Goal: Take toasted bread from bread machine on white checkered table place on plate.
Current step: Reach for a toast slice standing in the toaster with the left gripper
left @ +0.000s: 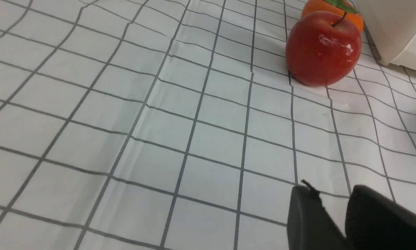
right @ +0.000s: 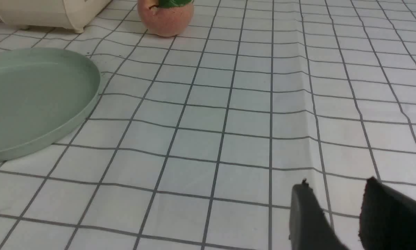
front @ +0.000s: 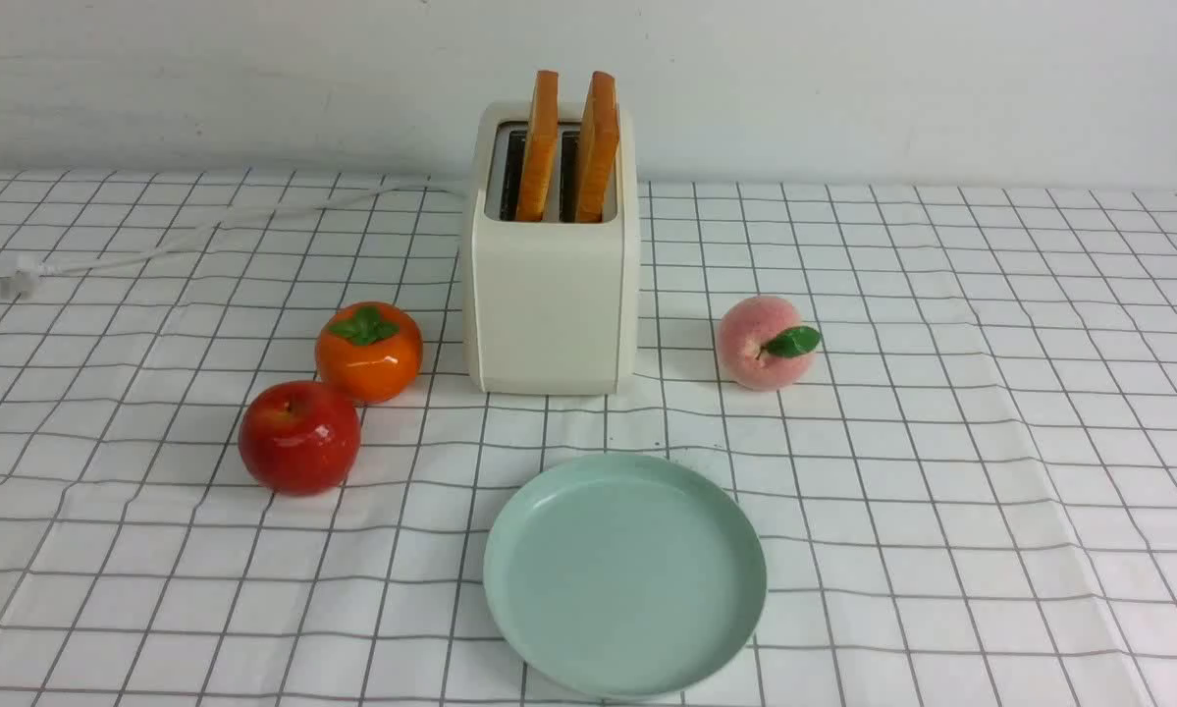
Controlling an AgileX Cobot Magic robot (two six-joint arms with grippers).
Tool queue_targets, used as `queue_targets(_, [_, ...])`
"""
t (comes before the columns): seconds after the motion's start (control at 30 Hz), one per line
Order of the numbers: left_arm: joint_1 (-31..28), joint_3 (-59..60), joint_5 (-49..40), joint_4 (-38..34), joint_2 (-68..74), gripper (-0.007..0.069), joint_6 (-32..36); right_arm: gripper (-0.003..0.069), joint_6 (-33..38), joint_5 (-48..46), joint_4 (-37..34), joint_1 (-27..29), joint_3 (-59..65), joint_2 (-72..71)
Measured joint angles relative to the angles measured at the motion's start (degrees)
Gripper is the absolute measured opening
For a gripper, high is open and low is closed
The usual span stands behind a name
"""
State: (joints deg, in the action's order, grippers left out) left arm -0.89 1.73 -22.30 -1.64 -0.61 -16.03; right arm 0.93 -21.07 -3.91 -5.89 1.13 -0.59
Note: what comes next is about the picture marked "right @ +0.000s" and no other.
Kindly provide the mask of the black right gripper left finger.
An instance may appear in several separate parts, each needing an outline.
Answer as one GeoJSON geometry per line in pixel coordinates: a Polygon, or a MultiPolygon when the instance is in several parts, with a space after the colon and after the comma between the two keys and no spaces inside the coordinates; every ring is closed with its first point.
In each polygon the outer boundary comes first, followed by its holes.
{"type": "Polygon", "coordinates": [[[338,239],[306,179],[291,191],[289,239],[292,250],[347,250],[338,239]]]}

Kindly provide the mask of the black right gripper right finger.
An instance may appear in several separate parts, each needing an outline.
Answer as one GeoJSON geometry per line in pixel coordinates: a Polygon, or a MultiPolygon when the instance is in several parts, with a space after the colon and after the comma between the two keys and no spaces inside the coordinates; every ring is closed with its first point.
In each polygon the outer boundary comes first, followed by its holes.
{"type": "Polygon", "coordinates": [[[416,200],[367,179],[359,239],[365,250],[416,250],[416,200]]]}

